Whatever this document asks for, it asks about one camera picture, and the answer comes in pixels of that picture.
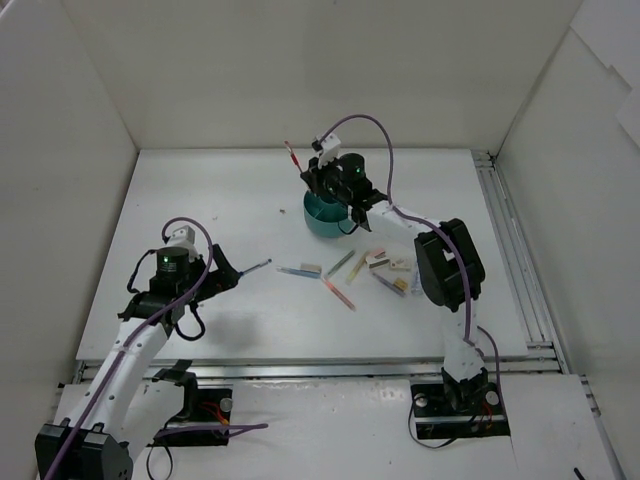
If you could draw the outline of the yellow highlighter pen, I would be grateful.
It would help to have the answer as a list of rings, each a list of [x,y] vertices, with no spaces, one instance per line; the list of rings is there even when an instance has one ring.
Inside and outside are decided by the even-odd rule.
[[[354,279],[357,277],[357,275],[359,274],[360,270],[363,268],[363,266],[366,264],[367,261],[367,257],[369,256],[369,252],[365,251],[361,257],[357,260],[356,264],[354,265],[354,267],[352,268],[352,270],[350,271],[350,273],[347,275],[345,283],[347,285],[351,285],[352,282],[354,281]]]

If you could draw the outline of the orange pen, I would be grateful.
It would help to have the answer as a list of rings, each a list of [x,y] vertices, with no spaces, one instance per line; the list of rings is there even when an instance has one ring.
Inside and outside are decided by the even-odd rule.
[[[338,289],[328,278],[322,277],[321,281],[333,293],[348,309],[356,311],[355,304],[340,290]]]

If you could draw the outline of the clear spray bottle blue cap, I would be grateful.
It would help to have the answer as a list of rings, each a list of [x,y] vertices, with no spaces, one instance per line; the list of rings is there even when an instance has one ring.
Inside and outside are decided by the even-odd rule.
[[[413,267],[413,270],[412,270],[410,292],[414,296],[419,296],[419,295],[423,294],[420,271],[419,271],[419,267],[417,265],[415,265]]]

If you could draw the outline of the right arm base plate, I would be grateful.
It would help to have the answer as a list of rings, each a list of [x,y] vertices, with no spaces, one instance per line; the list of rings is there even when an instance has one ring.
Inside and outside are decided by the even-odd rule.
[[[511,430],[498,387],[490,382],[479,400],[455,410],[438,383],[410,385],[412,435],[432,448],[444,448],[456,440],[509,437]]]

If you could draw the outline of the light blue pen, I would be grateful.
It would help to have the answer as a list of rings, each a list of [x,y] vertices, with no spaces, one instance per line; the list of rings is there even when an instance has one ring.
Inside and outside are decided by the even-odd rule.
[[[306,270],[296,269],[296,268],[291,268],[291,267],[277,266],[276,270],[279,273],[298,276],[298,277],[303,277],[303,278],[319,279],[321,277],[321,273],[319,273],[319,272],[306,271]]]

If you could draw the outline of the red pen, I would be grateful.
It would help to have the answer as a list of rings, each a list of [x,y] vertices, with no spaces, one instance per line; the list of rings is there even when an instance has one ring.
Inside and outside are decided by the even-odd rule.
[[[291,144],[290,144],[288,141],[286,141],[286,140],[285,140],[283,143],[284,143],[284,146],[285,146],[285,148],[286,148],[286,150],[287,150],[287,152],[288,152],[288,154],[289,154],[289,157],[290,157],[291,161],[293,162],[293,164],[294,164],[294,165],[295,165],[295,167],[297,168],[298,172],[299,172],[299,173],[302,173],[302,172],[303,172],[303,169],[302,169],[302,167],[301,167],[301,165],[300,165],[300,162],[299,162],[299,160],[298,160],[298,158],[297,158],[297,156],[296,156],[296,154],[295,154],[295,152],[294,152],[293,147],[292,147],[292,146],[291,146]]]

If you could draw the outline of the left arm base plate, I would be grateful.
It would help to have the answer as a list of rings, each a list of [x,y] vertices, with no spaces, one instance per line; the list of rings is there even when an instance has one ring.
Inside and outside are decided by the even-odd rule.
[[[221,426],[231,420],[233,389],[229,386],[206,387],[198,391],[195,404],[189,412],[183,411],[172,417],[163,431],[190,426]],[[229,430],[198,430],[174,433],[149,443],[151,446],[167,447],[222,447],[229,443]]]

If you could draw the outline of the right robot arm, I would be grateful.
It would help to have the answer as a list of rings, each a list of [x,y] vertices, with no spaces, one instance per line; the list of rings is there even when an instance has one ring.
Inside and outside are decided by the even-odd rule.
[[[474,303],[486,273],[466,224],[458,218],[437,222],[400,208],[373,186],[357,153],[327,162],[315,156],[300,177],[314,195],[344,206],[355,226],[414,249],[421,288],[441,308],[444,403],[460,413],[481,403],[488,373],[477,346]]]

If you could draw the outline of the grey green pen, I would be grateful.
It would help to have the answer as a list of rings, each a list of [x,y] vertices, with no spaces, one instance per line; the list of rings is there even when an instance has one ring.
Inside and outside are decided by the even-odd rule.
[[[326,273],[327,277],[331,277],[337,271],[339,271],[356,253],[356,250],[350,250],[347,254],[345,254],[339,261],[337,261]]]

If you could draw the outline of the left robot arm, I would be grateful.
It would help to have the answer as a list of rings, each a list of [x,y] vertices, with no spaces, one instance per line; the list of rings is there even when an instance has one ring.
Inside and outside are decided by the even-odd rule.
[[[111,352],[85,395],[35,439],[43,479],[129,479],[135,460],[171,418],[191,418],[200,395],[194,375],[164,369],[143,377],[185,309],[237,286],[241,277],[219,245],[193,257],[184,246],[156,250],[156,273],[120,313]]]

